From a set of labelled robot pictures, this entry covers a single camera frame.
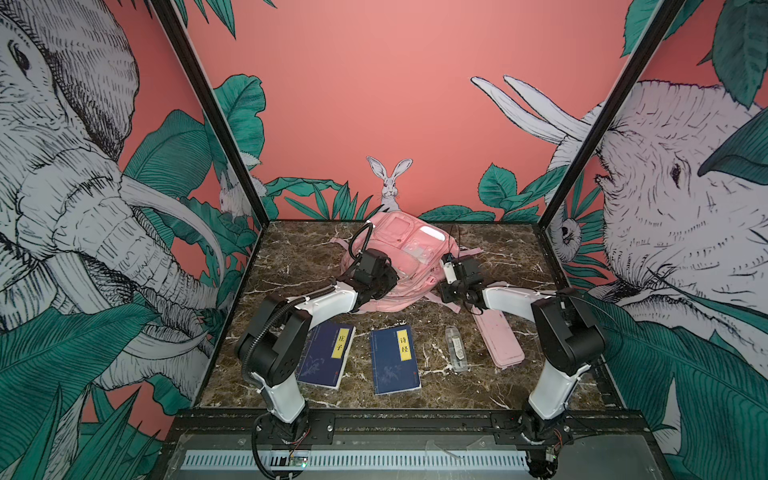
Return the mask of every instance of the brown marble surface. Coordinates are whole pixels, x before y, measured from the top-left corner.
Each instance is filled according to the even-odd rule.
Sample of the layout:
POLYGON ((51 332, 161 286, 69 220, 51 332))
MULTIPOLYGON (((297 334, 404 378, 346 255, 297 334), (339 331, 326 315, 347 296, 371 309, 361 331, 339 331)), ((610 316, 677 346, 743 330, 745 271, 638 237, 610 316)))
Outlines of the brown marble surface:
MULTIPOLYGON (((450 225, 440 225, 448 231, 450 225)), ((226 334, 201 407, 263 407, 261 395, 240 377, 240 362, 233 347, 262 299, 271 292, 294 296, 319 289, 339 273, 343 249, 332 237, 350 238, 359 223, 275 222, 262 242, 245 294, 226 334)), ((461 225, 462 246, 481 247, 478 258, 494 280, 539 289, 554 288, 552 276, 535 235, 525 225, 461 225)), ((457 226, 453 228, 457 237, 457 226)), ((356 326, 339 390, 300 384, 310 407, 520 409, 543 368, 535 325, 507 315, 525 352, 523 363, 500 370, 495 367, 472 316, 453 313, 444 306, 420 300, 397 313, 341 315, 335 319, 356 326), (412 392, 375 396, 371 378, 370 331, 409 324, 413 331, 422 388, 412 392), (454 373, 446 366, 445 328, 457 326, 471 368, 454 373)), ((573 409, 603 409, 594 380, 587 374, 571 400, 573 409)))

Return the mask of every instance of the blue book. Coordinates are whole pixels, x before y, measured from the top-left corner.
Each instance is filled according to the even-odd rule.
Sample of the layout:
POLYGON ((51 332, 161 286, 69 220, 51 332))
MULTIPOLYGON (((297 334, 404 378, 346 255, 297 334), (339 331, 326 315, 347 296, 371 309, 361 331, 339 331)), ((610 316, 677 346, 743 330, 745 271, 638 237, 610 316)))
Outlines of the blue book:
POLYGON ((371 332, 371 365, 376 395, 422 388, 410 325, 371 332))
POLYGON ((301 383, 338 389, 355 327, 326 321, 310 330, 296 369, 301 383))

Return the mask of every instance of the clear plastic case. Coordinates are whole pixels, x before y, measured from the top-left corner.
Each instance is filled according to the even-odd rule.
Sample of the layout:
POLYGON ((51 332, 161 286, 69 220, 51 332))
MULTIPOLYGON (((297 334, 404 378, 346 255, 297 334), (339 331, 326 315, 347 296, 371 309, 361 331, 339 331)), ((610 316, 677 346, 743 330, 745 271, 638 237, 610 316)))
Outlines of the clear plastic case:
POLYGON ((469 369, 467 352, 464 350, 462 336, 454 326, 445 328, 445 341, 448 343, 448 351, 451 354, 451 364, 454 372, 465 372, 469 369))

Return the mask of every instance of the rabbit illustration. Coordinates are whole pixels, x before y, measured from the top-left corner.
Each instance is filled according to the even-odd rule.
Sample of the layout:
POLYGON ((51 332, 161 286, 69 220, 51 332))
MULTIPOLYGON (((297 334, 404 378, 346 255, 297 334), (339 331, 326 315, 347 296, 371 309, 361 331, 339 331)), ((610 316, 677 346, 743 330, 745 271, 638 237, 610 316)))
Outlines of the rabbit illustration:
POLYGON ((413 164, 413 160, 406 158, 395 167, 395 171, 392 172, 392 176, 388 177, 386 174, 386 168, 384 165, 374 157, 367 157, 368 163, 371 164, 371 170, 378 177, 384 180, 384 188, 382 188, 382 212, 394 212, 400 210, 400 206, 397 204, 396 198, 398 197, 397 187, 395 186, 395 180, 400 175, 404 174, 413 164))

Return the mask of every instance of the rabbit ear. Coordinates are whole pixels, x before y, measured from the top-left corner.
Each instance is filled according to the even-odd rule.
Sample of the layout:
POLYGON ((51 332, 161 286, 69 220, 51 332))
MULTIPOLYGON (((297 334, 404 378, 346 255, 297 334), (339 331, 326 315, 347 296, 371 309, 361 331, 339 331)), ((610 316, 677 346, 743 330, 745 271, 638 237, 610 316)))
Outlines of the rabbit ear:
POLYGON ((395 171, 392 172, 392 178, 397 178, 400 175, 404 174, 406 170, 408 170, 411 165, 413 165, 413 160, 410 158, 406 158, 405 160, 401 160, 399 164, 397 164, 397 167, 395 167, 395 171))
POLYGON ((371 164, 371 170, 373 170, 373 174, 382 180, 386 180, 386 168, 384 168, 384 165, 382 165, 382 163, 376 160, 374 157, 366 158, 368 159, 368 163, 371 164))

